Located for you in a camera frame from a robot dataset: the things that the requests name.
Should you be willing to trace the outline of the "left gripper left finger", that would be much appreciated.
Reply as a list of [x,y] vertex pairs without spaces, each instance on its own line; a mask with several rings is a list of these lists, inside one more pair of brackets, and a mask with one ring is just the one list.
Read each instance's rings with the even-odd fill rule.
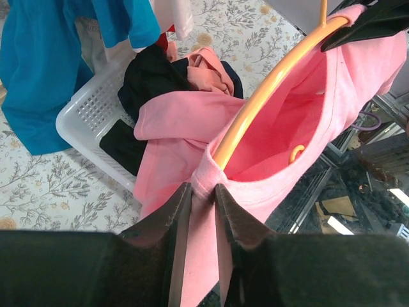
[[179,306],[192,191],[120,234],[3,230],[2,306]]

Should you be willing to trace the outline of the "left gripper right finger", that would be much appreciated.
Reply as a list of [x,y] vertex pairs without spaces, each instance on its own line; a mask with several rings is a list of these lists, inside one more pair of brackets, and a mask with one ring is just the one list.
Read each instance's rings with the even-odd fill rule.
[[408,244],[390,235],[276,233],[215,188],[223,306],[407,306]]

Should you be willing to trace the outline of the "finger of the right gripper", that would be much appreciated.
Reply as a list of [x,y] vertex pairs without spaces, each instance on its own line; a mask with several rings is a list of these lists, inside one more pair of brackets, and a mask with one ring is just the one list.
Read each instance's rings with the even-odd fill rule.
[[327,38],[321,46],[321,51],[329,51],[346,43],[394,36],[408,29],[408,1],[342,1],[333,10],[334,13],[351,7],[354,4],[364,6],[353,25],[341,28]]

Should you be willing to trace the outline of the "orange hanger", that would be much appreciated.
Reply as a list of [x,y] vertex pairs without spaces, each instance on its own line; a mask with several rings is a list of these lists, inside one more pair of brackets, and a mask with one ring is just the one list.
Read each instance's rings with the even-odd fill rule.
[[293,67],[322,40],[349,23],[345,17],[335,17],[327,21],[327,6],[328,2],[322,0],[317,28],[278,62],[237,114],[213,155],[213,159],[220,169],[225,169],[250,124]]

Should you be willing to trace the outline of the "pink t shirt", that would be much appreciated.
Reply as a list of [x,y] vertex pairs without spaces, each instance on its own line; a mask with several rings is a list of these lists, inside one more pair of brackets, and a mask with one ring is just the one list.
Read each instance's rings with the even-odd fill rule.
[[192,185],[182,306],[197,306],[219,280],[214,187],[224,185],[245,211],[265,222],[327,144],[368,101],[390,90],[406,53],[405,30],[325,52],[315,47],[267,100],[224,169],[213,154],[244,100],[173,91],[141,107],[134,135],[147,146],[134,196],[142,217],[182,183]]

